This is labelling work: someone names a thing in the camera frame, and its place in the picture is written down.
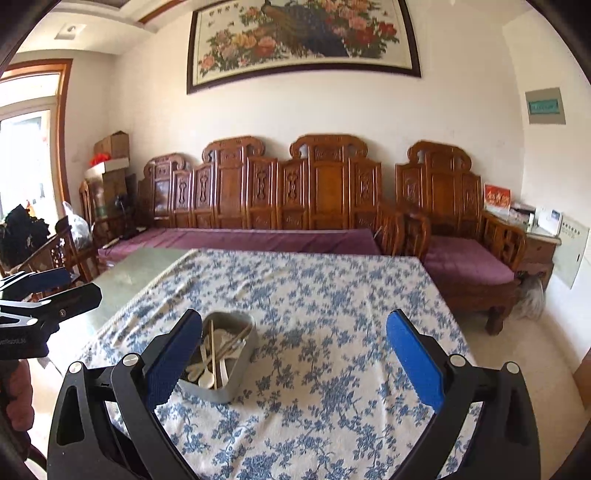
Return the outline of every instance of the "gray container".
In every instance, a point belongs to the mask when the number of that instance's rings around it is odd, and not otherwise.
[[[246,337],[246,343],[240,352],[240,356],[235,360],[234,365],[231,367],[232,371],[228,372],[228,383],[225,387],[213,390],[210,388],[199,387],[196,383],[192,383],[187,380],[187,372],[183,372],[181,378],[178,381],[180,387],[191,395],[196,395],[199,398],[204,399],[212,403],[230,403],[240,388],[242,379],[248,372],[246,372],[250,362],[251,356],[258,344],[258,335],[256,334],[256,324],[252,316],[245,312],[211,312],[203,320],[203,337],[209,333],[209,322],[213,321],[213,325],[216,329],[227,330],[229,333],[235,335],[243,331],[249,325],[252,325],[252,329]],[[191,356],[190,364],[200,363],[202,361],[201,351],[199,346],[193,352]],[[232,359],[228,359],[227,364],[229,365]],[[216,366],[216,378],[220,378],[219,365]]]

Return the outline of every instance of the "ceiling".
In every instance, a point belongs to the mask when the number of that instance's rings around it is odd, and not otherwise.
[[[62,0],[37,24],[19,51],[65,49],[121,55],[179,16],[215,1]],[[449,2],[480,10],[501,26],[531,9],[526,0]]]

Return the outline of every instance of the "white wall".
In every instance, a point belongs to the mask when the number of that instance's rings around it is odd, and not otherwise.
[[[591,86],[552,26],[536,11],[504,27],[519,87],[525,134],[522,199],[591,226]],[[524,93],[560,87],[566,125],[530,125]],[[591,346],[591,264],[572,290],[553,276],[544,321],[573,369]]]
[[[109,92],[115,57],[77,50],[19,53],[12,63],[39,59],[73,59],[66,99],[64,153],[70,200],[80,213],[78,188],[93,157],[93,146],[109,135]]]
[[[251,134],[288,157],[306,133],[350,133],[384,163],[421,139],[460,145],[483,179],[521,190],[523,133],[517,84],[502,30],[480,11],[439,0],[408,2],[423,78],[374,72],[277,74],[186,95],[191,15],[116,60],[111,130],[131,136],[141,178],[152,157],[178,151],[200,159],[211,141]]]

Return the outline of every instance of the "peacock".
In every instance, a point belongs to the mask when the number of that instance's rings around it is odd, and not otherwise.
[[[273,20],[277,26],[277,39],[292,52],[306,48],[325,57],[349,56],[343,41],[317,11],[293,2],[276,7],[265,0],[261,12]]]

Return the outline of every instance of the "human hand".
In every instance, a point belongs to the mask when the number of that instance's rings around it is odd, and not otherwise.
[[[20,360],[18,367],[8,380],[8,394],[13,400],[6,407],[6,414],[17,432],[26,432],[33,426],[33,386],[29,362]]]

